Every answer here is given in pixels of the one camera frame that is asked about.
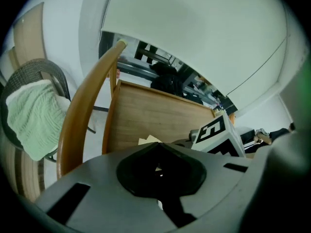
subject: wooden chair rail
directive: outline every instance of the wooden chair rail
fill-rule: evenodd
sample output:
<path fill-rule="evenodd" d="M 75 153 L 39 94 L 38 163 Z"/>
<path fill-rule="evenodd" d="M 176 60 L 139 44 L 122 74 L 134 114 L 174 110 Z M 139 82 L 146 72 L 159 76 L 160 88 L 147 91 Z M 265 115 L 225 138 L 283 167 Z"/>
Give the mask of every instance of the wooden chair rail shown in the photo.
<path fill-rule="evenodd" d="M 83 161 L 83 148 L 88 121 L 97 95 L 110 71 L 111 94 L 116 87 L 116 64 L 126 43 L 118 41 L 96 63 L 74 95 L 59 138 L 57 178 L 69 173 Z"/>

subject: white wall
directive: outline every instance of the white wall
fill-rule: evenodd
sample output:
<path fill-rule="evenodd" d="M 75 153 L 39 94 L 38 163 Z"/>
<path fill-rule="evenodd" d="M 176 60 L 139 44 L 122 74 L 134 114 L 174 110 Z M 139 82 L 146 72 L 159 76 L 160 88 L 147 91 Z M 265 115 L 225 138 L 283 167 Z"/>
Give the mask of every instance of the white wall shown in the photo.
<path fill-rule="evenodd" d="M 140 84 L 146 87 L 150 87 L 151 81 L 147 79 L 143 79 L 128 73 L 121 72 L 120 79 L 123 81 L 128 81 L 131 83 Z M 110 80 L 107 78 L 97 96 L 95 106 L 109 108 L 111 103 L 111 93 L 110 93 Z"/>
<path fill-rule="evenodd" d="M 79 52 L 86 76 L 98 61 L 99 36 L 109 0 L 83 0 L 79 23 Z"/>
<path fill-rule="evenodd" d="M 273 96 L 246 114 L 236 118 L 235 127 L 248 127 L 254 130 L 263 128 L 266 132 L 288 128 L 291 120 L 279 97 Z"/>
<path fill-rule="evenodd" d="M 83 0 L 29 0 L 18 17 L 41 2 L 44 2 L 43 38 L 47 58 L 64 70 L 72 97 L 84 79 L 78 43 L 79 19 Z M 6 50 L 14 46 L 12 28 L 4 45 Z"/>
<path fill-rule="evenodd" d="M 265 103 L 270 98 L 278 95 L 279 90 L 280 90 L 280 84 L 279 84 L 279 82 L 276 82 L 272 87 L 270 87 L 270 89 L 268 91 L 266 91 L 264 94 L 262 94 L 254 102 L 252 102 L 248 106 L 244 107 L 243 109 L 236 111 L 234 113 L 235 117 L 239 118 L 239 117 L 245 115 L 246 113 L 250 112 L 251 110 L 256 109 L 258 106 Z"/>
<path fill-rule="evenodd" d="M 283 67 L 278 78 L 282 90 L 305 62 L 310 46 L 296 16 L 291 9 L 285 6 L 287 19 L 287 46 Z"/>
<path fill-rule="evenodd" d="M 228 94 L 237 109 L 244 110 L 252 103 L 257 103 L 277 86 L 284 55 L 286 41 L 284 41 L 271 58 L 247 81 Z"/>

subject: curved white surface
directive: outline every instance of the curved white surface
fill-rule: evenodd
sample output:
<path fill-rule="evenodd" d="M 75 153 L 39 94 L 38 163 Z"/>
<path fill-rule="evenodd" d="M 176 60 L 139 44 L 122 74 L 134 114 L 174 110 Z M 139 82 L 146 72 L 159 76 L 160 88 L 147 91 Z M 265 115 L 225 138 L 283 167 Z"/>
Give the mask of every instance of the curved white surface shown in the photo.
<path fill-rule="evenodd" d="M 286 19 L 280 0 L 111 0 L 103 30 L 171 53 L 227 95 L 281 44 Z"/>
<path fill-rule="evenodd" d="M 109 0 L 83 0 L 79 19 L 79 54 L 84 77 L 98 62 L 99 36 Z"/>
<path fill-rule="evenodd" d="M 278 79 L 281 89 L 299 71 L 310 52 L 310 44 L 299 21 L 289 7 L 286 7 L 288 38 L 284 65 Z"/>
<path fill-rule="evenodd" d="M 285 48 L 286 41 L 282 43 L 258 72 L 228 95 L 238 109 L 242 109 L 254 102 L 276 83 L 281 71 Z"/>

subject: green object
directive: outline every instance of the green object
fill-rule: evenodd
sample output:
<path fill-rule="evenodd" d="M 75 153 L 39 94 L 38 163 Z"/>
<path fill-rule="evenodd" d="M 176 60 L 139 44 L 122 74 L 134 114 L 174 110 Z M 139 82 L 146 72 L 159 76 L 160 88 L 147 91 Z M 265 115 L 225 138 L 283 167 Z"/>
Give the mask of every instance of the green object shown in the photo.
<path fill-rule="evenodd" d="M 57 149 L 66 112 L 59 107 L 51 81 L 24 85 L 6 103 L 8 125 L 33 160 Z"/>
<path fill-rule="evenodd" d="M 298 95 L 303 116 L 310 117 L 311 109 L 311 55 L 307 57 L 298 80 Z"/>

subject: white box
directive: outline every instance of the white box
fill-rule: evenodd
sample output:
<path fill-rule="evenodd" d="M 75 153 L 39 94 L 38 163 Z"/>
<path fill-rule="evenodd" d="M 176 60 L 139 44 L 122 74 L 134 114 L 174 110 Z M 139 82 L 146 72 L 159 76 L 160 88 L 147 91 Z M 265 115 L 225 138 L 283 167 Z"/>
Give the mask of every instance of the white box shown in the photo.
<path fill-rule="evenodd" d="M 245 156 L 241 137 L 226 113 L 199 129 L 191 149 L 214 154 Z"/>

